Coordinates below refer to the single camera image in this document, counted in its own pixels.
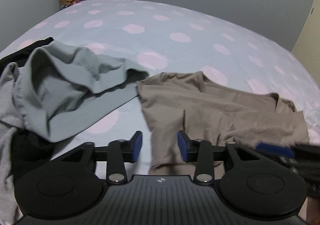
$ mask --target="gray knit fabric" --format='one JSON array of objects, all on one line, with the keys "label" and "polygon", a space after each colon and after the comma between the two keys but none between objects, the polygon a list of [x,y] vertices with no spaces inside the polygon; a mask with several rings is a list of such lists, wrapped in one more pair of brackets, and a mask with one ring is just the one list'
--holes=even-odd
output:
[{"label": "gray knit fabric", "polygon": [[26,129],[58,142],[71,137],[137,96],[147,77],[137,63],[95,55],[57,41],[35,49],[14,88]]},{"label": "gray knit fabric", "polygon": [[10,63],[0,77],[0,224],[16,222],[20,210],[14,198],[13,177],[10,175],[10,145],[17,128],[23,128],[21,115],[12,101],[12,89],[19,75],[18,65]]}]

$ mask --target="clothing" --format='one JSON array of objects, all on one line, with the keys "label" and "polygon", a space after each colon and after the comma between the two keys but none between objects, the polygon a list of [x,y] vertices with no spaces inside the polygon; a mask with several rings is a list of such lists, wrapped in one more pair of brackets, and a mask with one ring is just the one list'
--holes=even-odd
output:
[{"label": "clothing", "polygon": [[56,144],[28,130],[18,129],[12,136],[10,151],[13,184],[28,172],[50,161]]},{"label": "clothing", "polygon": [[13,224],[19,216],[14,198],[13,177],[10,174],[10,143],[22,118],[12,100],[12,89],[19,75],[17,63],[9,63],[0,77],[0,223]]},{"label": "clothing", "polygon": [[9,63],[15,62],[18,64],[19,67],[23,67],[33,50],[35,50],[37,47],[48,45],[52,41],[53,38],[47,38],[44,40],[36,41],[33,44],[2,58],[0,60],[0,75]]},{"label": "clothing", "polygon": [[136,82],[147,76],[128,59],[52,41],[19,68],[13,97],[24,127],[58,142],[136,97]]},{"label": "clothing", "polygon": [[21,216],[13,182],[49,161],[57,142],[137,96],[148,74],[124,58],[57,41],[6,57],[0,77],[0,224]]},{"label": "clothing", "polygon": [[202,72],[160,73],[140,81],[137,88],[152,132],[150,174],[193,176],[194,165],[184,163],[180,155],[179,130],[218,146],[230,140],[247,146],[309,141],[303,113],[275,93],[256,95],[223,87]]}]

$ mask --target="round black pad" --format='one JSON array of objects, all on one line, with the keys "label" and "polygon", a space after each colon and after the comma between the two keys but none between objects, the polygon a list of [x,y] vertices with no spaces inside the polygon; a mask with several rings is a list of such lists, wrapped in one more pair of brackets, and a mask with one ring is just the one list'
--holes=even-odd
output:
[{"label": "round black pad", "polygon": [[62,196],[69,193],[74,184],[70,177],[58,175],[43,178],[37,187],[39,192],[46,196]]},{"label": "round black pad", "polygon": [[49,162],[16,183],[15,198],[25,215],[58,220],[89,209],[100,198],[102,182],[73,162]]},{"label": "round black pad", "polygon": [[251,190],[263,194],[275,194],[284,188],[282,179],[269,173],[254,174],[248,178],[247,184]]},{"label": "round black pad", "polygon": [[221,178],[219,188],[232,208],[263,219],[297,214],[307,194],[299,175],[271,160],[236,165]]}]

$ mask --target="polka dot bed sheet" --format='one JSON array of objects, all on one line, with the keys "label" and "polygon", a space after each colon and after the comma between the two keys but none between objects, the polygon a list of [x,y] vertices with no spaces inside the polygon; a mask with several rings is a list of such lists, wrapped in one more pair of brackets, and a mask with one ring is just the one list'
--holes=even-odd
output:
[{"label": "polka dot bed sheet", "polygon": [[[150,73],[202,70],[212,81],[258,94],[278,92],[303,110],[310,141],[320,144],[320,90],[303,66],[275,42],[241,26],[162,3],[138,0],[87,0],[37,24],[1,52],[1,58],[47,37],[96,54],[125,57]],[[150,132],[138,98],[65,141],[58,156],[86,141],[96,146],[144,134],[139,162],[127,172],[147,174]],[[96,174],[105,178],[106,163]]]}]

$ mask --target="logo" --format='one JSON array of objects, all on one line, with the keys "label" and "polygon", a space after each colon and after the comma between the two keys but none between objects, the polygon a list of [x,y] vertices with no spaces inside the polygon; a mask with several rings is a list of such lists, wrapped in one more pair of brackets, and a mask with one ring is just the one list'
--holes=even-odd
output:
[{"label": "logo", "polygon": [[166,181],[166,180],[165,180],[163,177],[157,179],[157,182],[159,182],[159,183],[163,183],[163,182],[165,182],[165,181]]}]

